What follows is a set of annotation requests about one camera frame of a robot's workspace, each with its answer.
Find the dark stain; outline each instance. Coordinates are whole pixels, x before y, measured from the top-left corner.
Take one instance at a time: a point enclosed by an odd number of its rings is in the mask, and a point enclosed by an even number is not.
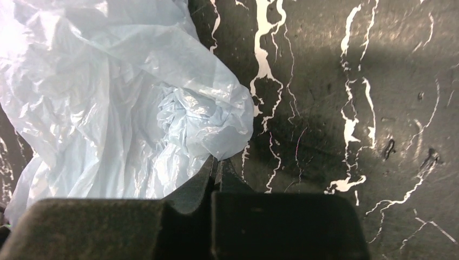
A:
[[[417,94],[417,99],[418,99],[418,101],[422,101],[424,99],[424,92],[423,91],[421,91],[421,92],[419,92],[419,94]]]
[[[384,158],[385,161],[388,160],[388,158],[389,158],[391,153],[395,153],[396,152],[394,147],[395,147],[395,141],[393,139],[390,139],[388,144],[387,144],[387,146],[386,146],[386,148],[383,151],[383,158]]]
[[[443,164],[444,162],[440,160],[440,154],[437,150],[430,148],[429,149],[429,156],[424,160],[422,165],[420,166],[420,170],[430,170],[436,164]]]

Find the black marble surface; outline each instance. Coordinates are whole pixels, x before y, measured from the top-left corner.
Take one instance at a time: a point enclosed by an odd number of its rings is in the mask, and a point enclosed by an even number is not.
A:
[[[373,259],[459,259],[459,2],[189,9],[201,42],[254,96],[254,136],[232,158],[252,188],[348,199]],[[3,112],[0,137],[7,203],[32,150]]]

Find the black object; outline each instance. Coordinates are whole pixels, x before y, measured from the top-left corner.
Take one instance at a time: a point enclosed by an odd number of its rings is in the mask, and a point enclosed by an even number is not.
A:
[[[8,260],[188,258],[369,259],[369,253],[344,199],[254,193],[229,161],[213,157],[161,200],[43,200],[0,252]]]

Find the white plastic bag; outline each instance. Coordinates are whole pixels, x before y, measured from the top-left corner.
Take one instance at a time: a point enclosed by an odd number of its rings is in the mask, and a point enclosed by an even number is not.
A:
[[[0,0],[0,102],[37,154],[6,215],[59,198],[162,198],[252,135],[248,90],[187,0]]]

